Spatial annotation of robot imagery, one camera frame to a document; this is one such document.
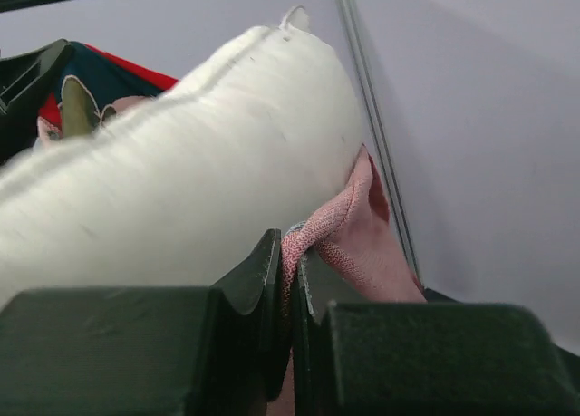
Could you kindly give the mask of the red patterned pillowcase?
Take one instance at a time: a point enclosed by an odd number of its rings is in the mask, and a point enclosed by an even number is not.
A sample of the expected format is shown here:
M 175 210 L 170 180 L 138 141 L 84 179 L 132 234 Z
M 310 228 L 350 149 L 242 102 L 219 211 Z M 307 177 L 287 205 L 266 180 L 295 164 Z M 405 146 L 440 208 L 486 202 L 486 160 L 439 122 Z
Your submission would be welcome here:
M 36 110 L 38 142 L 86 135 L 106 119 L 171 89 L 177 79 L 89 44 L 70 57 L 43 91 Z M 309 248 L 373 301 L 422 303 L 421 283 L 390 231 L 390 207 L 371 155 L 359 152 L 343 191 L 282 239 L 281 313 L 289 323 L 291 284 Z

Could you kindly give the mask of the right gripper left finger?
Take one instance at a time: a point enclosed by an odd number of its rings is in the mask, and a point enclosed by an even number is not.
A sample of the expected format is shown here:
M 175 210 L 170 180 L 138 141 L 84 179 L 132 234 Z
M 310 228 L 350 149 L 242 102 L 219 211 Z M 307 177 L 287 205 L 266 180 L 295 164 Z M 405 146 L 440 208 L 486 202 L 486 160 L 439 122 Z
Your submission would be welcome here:
M 262 415 L 284 381 L 281 234 L 210 286 L 27 290 L 1 313 L 4 415 Z

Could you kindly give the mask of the white pillow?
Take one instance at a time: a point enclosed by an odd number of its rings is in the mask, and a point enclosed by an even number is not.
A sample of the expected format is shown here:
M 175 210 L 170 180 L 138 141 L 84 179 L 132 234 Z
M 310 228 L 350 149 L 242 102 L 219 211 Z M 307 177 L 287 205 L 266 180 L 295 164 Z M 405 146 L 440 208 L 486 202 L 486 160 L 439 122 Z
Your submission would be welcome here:
M 304 8 L 230 40 L 159 98 L 1 172 L 1 298 L 202 285 L 343 190 L 363 143 L 351 81 Z

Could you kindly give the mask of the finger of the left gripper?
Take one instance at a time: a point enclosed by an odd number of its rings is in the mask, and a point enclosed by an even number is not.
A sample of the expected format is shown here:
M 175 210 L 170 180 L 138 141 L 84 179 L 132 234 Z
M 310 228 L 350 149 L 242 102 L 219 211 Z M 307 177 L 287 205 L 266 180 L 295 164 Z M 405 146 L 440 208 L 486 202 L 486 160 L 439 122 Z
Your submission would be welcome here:
M 1 60 L 1 162 L 32 146 L 36 119 L 73 53 L 72 44 L 51 44 Z

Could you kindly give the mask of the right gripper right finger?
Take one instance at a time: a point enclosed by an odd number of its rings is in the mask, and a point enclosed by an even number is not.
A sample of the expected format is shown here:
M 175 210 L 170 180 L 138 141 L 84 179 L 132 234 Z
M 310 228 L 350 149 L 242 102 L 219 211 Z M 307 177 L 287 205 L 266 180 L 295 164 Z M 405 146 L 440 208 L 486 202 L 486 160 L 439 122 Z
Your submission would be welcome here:
M 292 285 L 298 415 L 576 415 L 546 329 L 514 305 L 376 303 L 316 251 Z

